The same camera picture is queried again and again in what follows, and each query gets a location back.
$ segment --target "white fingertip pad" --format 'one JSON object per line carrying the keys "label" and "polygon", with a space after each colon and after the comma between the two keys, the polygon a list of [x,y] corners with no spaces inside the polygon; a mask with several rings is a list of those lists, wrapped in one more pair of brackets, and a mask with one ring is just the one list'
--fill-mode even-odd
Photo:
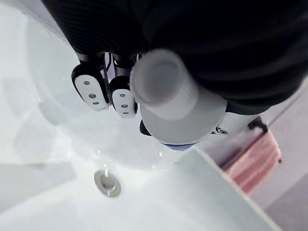
{"label": "white fingertip pad", "polygon": [[116,112],[122,118],[133,118],[135,116],[135,102],[133,94],[127,89],[118,89],[112,93],[112,101]]}
{"label": "white fingertip pad", "polygon": [[108,110],[109,104],[106,102],[96,78],[89,75],[80,75],[74,81],[79,94],[90,108],[95,111]]}

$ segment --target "screw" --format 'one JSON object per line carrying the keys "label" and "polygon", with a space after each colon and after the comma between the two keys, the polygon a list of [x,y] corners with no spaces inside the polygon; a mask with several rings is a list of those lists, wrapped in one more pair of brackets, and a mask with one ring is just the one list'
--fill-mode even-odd
{"label": "screw", "polygon": [[219,134],[228,135],[228,132],[225,131],[225,130],[222,129],[222,128],[217,127],[217,128],[216,128],[216,131],[217,131]]}

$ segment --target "metal drain plug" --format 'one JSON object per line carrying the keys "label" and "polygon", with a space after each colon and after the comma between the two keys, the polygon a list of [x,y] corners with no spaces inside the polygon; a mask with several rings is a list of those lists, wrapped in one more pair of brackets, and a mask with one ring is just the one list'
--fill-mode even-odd
{"label": "metal drain plug", "polygon": [[108,197],[115,197],[121,193],[120,182],[108,170],[96,171],[94,181],[99,190]]}

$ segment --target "sink basin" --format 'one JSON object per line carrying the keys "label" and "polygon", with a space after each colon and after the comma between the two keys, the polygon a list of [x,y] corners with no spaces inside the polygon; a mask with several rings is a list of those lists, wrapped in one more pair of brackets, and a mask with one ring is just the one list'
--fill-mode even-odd
{"label": "sink basin", "polygon": [[[0,19],[0,230],[279,230],[197,150],[141,135],[140,114],[89,109],[73,50],[36,19],[5,3]],[[118,197],[95,185],[100,169]]]}

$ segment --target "pink towel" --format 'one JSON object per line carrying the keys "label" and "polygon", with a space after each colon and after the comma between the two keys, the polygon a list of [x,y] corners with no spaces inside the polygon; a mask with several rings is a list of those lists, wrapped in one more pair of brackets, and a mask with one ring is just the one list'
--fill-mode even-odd
{"label": "pink towel", "polygon": [[280,157],[277,142],[268,131],[258,136],[222,169],[249,194],[277,166]]}

